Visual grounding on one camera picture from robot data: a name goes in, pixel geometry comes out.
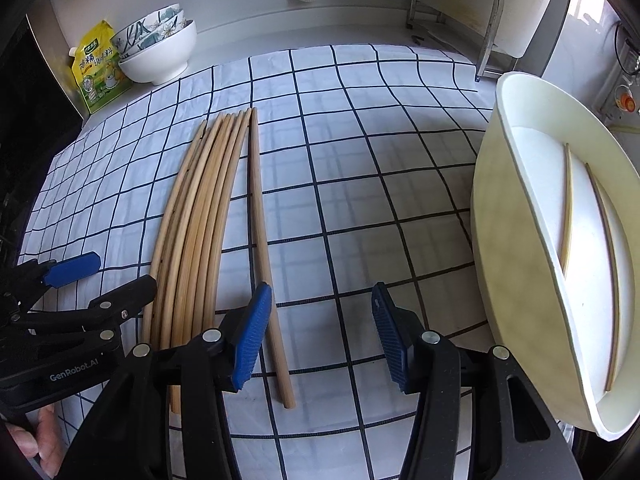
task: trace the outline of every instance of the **checkered tablecloth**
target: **checkered tablecloth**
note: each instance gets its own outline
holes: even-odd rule
[[[284,410],[268,352],[226,395],[239,467],[252,479],[396,478],[416,396],[391,382],[370,313],[384,281],[396,303],[459,346],[492,336],[471,251],[474,163],[491,113],[475,67],[407,46],[335,45],[241,59],[128,103],[55,156],[20,260],[95,251],[103,269],[51,290],[45,310],[88,301],[148,272],[174,177],[203,118],[259,109],[260,162],[274,291],[298,400]],[[246,148],[233,190],[217,305],[255,286]],[[141,319],[123,327],[125,350]],[[72,440],[102,387],[58,406]],[[470,395],[462,392],[456,478],[466,478]],[[172,463],[184,478],[180,421]]]

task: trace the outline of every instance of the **wooden stick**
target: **wooden stick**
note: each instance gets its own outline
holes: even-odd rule
[[[254,108],[251,116],[251,133],[249,135],[249,162],[251,171],[251,203],[255,233],[256,253],[258,259],[258,275],[260,279],[273,288],[269,248],[267,245],[267,229],[264,221],[264,205],[262,203],[262,179],[260,176],[260,139],[258,137],[258,110]],[[282,343],[280,320],[276,309],[275,297],[271,291],[271,314],[269,316],[269,342],[271,355],[276,369],[280,397],[285,408],[296,407],[296,397],[291,386],[287,355]]]
[[[198,147],[196,148],[196,152],[193,154],[190,168],[184,177],[182,186],[180,187],[178,200],[175,203],[172,220],[170,221],[169,231],[164,241],[164,248],[162,248],[158,278],[156,279],[156,281],[158,282],[158,291],[156,292],[156,300],[154,301],[154,303],[158,306],[158,312],[153,316],[151,325],[151,345],[153,346],[153,348],[160,348],[160,331],[162,327],[162,318],[164,317],[164,311],[162,308],[164,306],[164,293],[166,290],[166,279],[168,275],[168,262],[171,260],[171,254],[174,250],[175,235],[178,231],[178,220],[180,218],[180,215],[182,214],[182,210],[184,209],[184,200],[187,195],[189,186],[191,185],[193,170],[197,165],[198,160],[200,159],[200,154],[202,153],[202,149],[209,134],[210,129],[207,129],[206,133],[200,140]]]
[[[195,337],[202,332],[202,316],[204,314],[205,290],[207,288],[207,269],[209,267],[213,233],[216,226],[216,216],[220,206],[220,197],[222,196],[222,188],[224,187],[229,163],[232,158],[234,146],[236,145],[236,139],[240,133],[243,115],[240,113],[237,117],[234,117],[235,121],[233,121],[233,124],[229,124],[228,130],[224,132],[223,139],[220,139],[224,141],[221,151],[223,156],[222,161],[220,161],[216,185],[209,203],[209,211],[207,212],[207,219],[204,223],[204,231],[202,232],[201,251],[198,255],[198,272],[191,273],[190,293],[193,292],[193,323],[190,327],[185,325],[185,332],[183,333],[185,339]]]
[[[613,329],[611,335],[611,354],[609,357],[609,369],[607,370],[607,381],[604,386],[606,392],[610,392],[613,388],[613,382],[616,379],[616,370],[618,369],[618,347],[620,346],[620,282],[618,276],[618,262],[616,260],[616,250],[613,245],[613,234],[607,209],[605,208],[604,198],[600,190],[598,179],[591,171],[591,167],[585,164],[587,174],[591,180],[593,192],[596,195],[598,209],[600,210],[600,219],[604,228],[604,234],[607,239],[607,251],[609,252],[609,270],[611,273],[611,291],[613,295]]]
[[[569,143],[564,144],[564,225],[562,226],[562,242],[560,245],[560,267],[566,276],[571,251],[572,221],[574,215],[574,171],[571,164]]]
[[[185,321],[182,329],[182,343],[186,344],[192,337],[192,329],[194,325],[194,316],[198,319],[197,325],[202,327],[202,310],[196,312],[196,288],[198,285],[198,276],[200,273],[200,259],[202,251],[206,244],[210,245],[210,240],[207,242],[205,238],[206,226],[209,224],[210,218],[216,215],[218,206],[212,207],[212,201],[215,196],[215,190],[221,185],[221,181],[225,178],[226,166],[224,160],[227,158],[227,153],[230,156],[233,145],[228,145],[229,136],[235,123],[236,115],[226,115],[225,122],[221,127],[220,134],[216,139],[213,146],[212,155],[212,168],[213,172],[207,182],[206,196],[203,200],[203,211],[198,219],[198,230],[196,232],[196,243],[193,251],[193,258],[191,260],[191,270],[188,274],[187,293],[186,293],[186,310]]]
[[[182,187],[185,174],[187,173],[191,165],[191,161],[193,160],[193,155],[195,154],[200,140],[202,139],[202,134],[204,132],[206,124],[207,121],[202,121],[200,123],[200,126],[198,127],[196,134],[191,141],[189,149],[187,150],[187,153],[182,160],[180,170],[178,171],[178,175],[175,177],[174,186],[172,187],[171,194],[169,195],[169,199],[164,208],[164,214],[162,215],[162,221],[160,222],[160,229],[158,231],[158,238],[156,238],[156,246],[154,247],[154,254],[151,258],[151,268],[149,269],[149,274],[154,278],[158,276],[158,267],[160,266],[162,249],[164,248],[167,231],[170,227],[175,203],[180,194],[180,188]],[[142,341],[146,343],[151,342],[151,322],[153,316],[154,303],[149,303],[147,306],[145,306],[142,320]]]
[[[225,235],[226,215],[229,212],[229,202],[231,200],[231,191],[236,179],[236,171],[238,170],[238,162],[240,160],[240,151],[246,136],[246,131],[251,117],[250,110],[244,114],[240,133],[234,144],[234,150],[231,155],[231,162],[226,172],[225,183],[222,187],[222,195],[220,197],[220,207],[216,215],[216,224],[213,231],[213,240],[211,243],[211,252],[209,255],[209,265],[207,266],[207,287],[205,290],[205,309],[202,316],[203,330],[213,328],[216,315],[216,295],[218,293],[218,275],[220,273],[220,256],[222,251],[222,241]]]
[[[175,290],[178,280],[178,272],[180,271],[180,263],[182,261],[182,250],[184,249],[185,238],[187,234],[187,227],[189,226],[189,218],[191,217],[191,211],[193,210],[193,203],[196,199],[196,193],[200,186],[202,179],[202,173],[204,172],[209,153],[215,140],[214,135],[208,135],[204,141],[200,158],[193,170],[193,176],[187,190],[184,207],[180,212],[180,218],[178,220],[177,231],[175,234],[174,248],[171,253],[171,257],[167,262],[168,271],[166,279],[166,290],[164,293],[164,304],[162,310],[162,326],[160,331],[160,349],[169,348],[171,345],[171,328],[174,320],[174,306],[175,306]]]
[[[193,209],[191,216],[188,219],[188,227],[186,232],[186,241],[182,249],[182,259],[180,261],[180,269],[178,272],[178,281],[175,294],[175,308],[174,318],[172,320],[172,334],[171,334],[171,346],[180,346],[189,341],[183,340],[182,332],[185,324],[189,325],[189,334],[191,334],[191,325],[193,323],[193,300],[190,301],[188,297],[188,286],[190,282],[190,276],[195,274],[197,276],[198,267],[194,263],[194,254],[196,252],[196,244],[201,241],[198,240],[198,230],[201,223],[206,223],[206,218],[203,219],[203,214],[208,213],[210,205],[210,196],[213,195],[213,189],[215,187],[215,181],[218,174],[218,168],[220,166],[220,158],[222,157],[222,151],[224,145],[220,148],[220,140],[222,134],[219,134],[220,129],[222,132],[230,122],[231,116],[226,115],[224,119],[222,115],[218,116],[215,124],[211,127],[209,133],[210,136],[215,137],[213,149],[209,153],[209,157],[206,161],[204,172],[202,173],[202,179],[200,180],[200,187],[196,190],[196,197],[193,203]]]

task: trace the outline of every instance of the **bowl pattern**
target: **bowl pattern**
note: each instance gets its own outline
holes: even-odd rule
[[[111,38],[111,43],[120,54],[126,54],[140,39],[155,31],[162,22],[177,16],[180,10],[179,4],[155,10],[116,33]]]
[[[133,56],[134,54],[140,52],[141,50],[145,50],[148,46],[158,43],[159,41],[164,40],[164,38],[168,38],[170,35],[175,34],[179,30],[182,30],[186,24],[186,20],[184,19],[184,11],[180,10],[180,12],[168,20],[160,23],[155,30],[146,36],[142,36],[137,43],[135,43],[126,53],[121,54],[122,59],[127,59],[129,56]]]

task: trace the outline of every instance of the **bundle of wooden sticks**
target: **bundle of wooden sticks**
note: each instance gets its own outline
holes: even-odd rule
[[[207,121],[198,127],[162,216],[149,272],[158,282],[158,293],[145,307],[143,319],[143,340],[153,348],[186,344],[214,327],[226,217],[250,123],[256,267],[258,279],[273,286],[262,208],[257,110],[220,114],[210,128]],[[292,408],[295,400],[274,303],[268,333],[280,396]],[[172,390],[172,411],[180,413],[179,388]]]

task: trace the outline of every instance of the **human hand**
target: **human hand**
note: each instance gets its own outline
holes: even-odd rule
[[[13,424],[6,426],[25,457],[34,458],[39,454],[42,470],[51,478],[58,474],[64,458],[64,449],[53,404],[44,406],[38,411],[35,437],[27,430]]]

